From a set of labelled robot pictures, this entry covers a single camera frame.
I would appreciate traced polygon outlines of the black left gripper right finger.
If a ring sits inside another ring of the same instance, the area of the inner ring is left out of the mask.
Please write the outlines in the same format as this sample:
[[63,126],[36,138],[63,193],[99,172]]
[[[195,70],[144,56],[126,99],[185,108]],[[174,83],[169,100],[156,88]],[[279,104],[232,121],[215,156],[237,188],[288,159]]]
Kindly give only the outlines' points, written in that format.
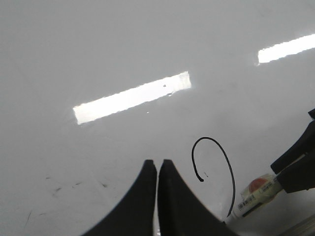
[[157,212],[162,236],[237,235],[198,200],[169,159],[158,176]]

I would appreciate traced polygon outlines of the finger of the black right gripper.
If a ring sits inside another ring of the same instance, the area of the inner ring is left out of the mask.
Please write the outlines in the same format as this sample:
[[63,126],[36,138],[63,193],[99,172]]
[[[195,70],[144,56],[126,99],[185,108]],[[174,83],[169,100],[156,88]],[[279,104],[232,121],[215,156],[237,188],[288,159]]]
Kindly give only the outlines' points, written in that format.
[[302,136],[283,155],[271,164],[275,174],[280,173],[288,165],[297,160],[302,154],[308,153],[315,148],[315,122],[307,126]]
[[309,190],[315,187],[315,153],[310,152],[291,164],[280,174],[277,181],[286,193]]

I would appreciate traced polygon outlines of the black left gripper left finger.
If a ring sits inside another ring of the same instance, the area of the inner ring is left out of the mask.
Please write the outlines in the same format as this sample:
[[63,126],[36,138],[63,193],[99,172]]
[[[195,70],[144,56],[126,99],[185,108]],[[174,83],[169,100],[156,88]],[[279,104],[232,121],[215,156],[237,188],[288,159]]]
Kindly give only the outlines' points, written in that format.
[[135,182],[120,202],[85,236],[152,236],[157,170],[145,160]]

